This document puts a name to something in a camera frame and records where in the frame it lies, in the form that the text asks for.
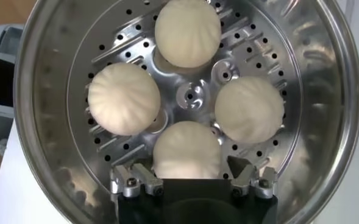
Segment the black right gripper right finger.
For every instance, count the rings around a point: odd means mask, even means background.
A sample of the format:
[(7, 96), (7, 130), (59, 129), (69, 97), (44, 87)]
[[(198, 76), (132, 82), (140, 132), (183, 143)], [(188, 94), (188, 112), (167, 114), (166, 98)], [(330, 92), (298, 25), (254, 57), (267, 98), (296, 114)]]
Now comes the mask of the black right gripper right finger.
[(228, 167), (233, 175), (230, 181), (233, 191), (239, 197), (249, 194), (254, 189), (255, 196), (261, 199), (271, 199), (274, 196), (276, 171), (272, 167), (265, 167), (260, 174), (255, 165), (249, 160), (235, 156), (227, 157)]

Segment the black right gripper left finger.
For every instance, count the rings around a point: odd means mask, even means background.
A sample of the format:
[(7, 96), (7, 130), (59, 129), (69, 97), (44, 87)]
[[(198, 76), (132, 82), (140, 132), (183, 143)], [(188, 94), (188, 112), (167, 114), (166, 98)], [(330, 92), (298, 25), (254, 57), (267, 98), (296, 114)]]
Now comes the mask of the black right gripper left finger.
[(163, 195), (163, 180), (155, 177), (142, 164), (136, 163), (127, 168), (124, 165), (112, 167), (110, 171), (110, 192), (126, 198), (141, 195), (141, 188), (151, 196)]

